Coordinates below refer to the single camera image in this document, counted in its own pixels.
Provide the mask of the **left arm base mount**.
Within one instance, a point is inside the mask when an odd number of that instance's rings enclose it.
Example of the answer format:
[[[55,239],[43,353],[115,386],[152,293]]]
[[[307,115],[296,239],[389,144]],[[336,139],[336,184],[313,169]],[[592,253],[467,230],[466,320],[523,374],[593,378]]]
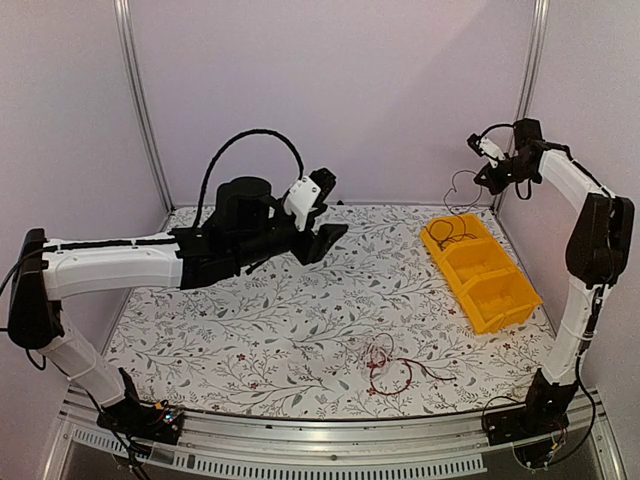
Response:
[[[184,425],[184,410],[166,401],[144,405],[124,399],[110,407],[103,407],[97,424],[125,436],[176,445]]]

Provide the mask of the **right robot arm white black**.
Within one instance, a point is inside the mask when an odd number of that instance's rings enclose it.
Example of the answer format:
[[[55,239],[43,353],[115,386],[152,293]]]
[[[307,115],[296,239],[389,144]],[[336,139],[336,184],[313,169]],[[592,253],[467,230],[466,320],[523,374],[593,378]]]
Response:
[[[552,350],[535,375],[543,388],[575,390],[602,307],[628,263],[634,203],[598,181],[568,145],[544,139],[536,119],[491,125],[470,135],[467,145],[488,159],[474,182],[492,195],[549,183],[577,213],[565,250],[566,305]]]

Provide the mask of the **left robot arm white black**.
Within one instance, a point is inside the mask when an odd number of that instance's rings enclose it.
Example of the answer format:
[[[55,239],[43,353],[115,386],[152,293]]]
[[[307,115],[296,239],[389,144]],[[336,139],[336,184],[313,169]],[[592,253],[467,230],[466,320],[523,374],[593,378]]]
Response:
[[[63,299],[139,287],[204,288],[284,253],[302,265],[315,264],[347,231],[344,224],[315,224],[335,185],[335,176],[322,168],[277,199],[268,181],[239,177],[219,186],[206,221],[147,237],[71,242],[32,229],[2,283],[10,290],[5,330],[15,345],[39,352],[110,408],[126,433],[141,433],[149,415],[134,387],[73,327]]]

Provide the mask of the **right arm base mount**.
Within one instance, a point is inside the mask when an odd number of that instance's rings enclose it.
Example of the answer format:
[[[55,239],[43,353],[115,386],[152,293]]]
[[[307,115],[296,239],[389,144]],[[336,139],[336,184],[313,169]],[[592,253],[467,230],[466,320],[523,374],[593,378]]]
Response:
[[[496,400],[509,400],[511,408],[490,411]],[[513,447],[516,460],[529,470],[547,468],[564,446],[569,419],[566,413],[551,418],[531,414],[507,396],[491,398],[481,413],[481,426],[490,446]]]

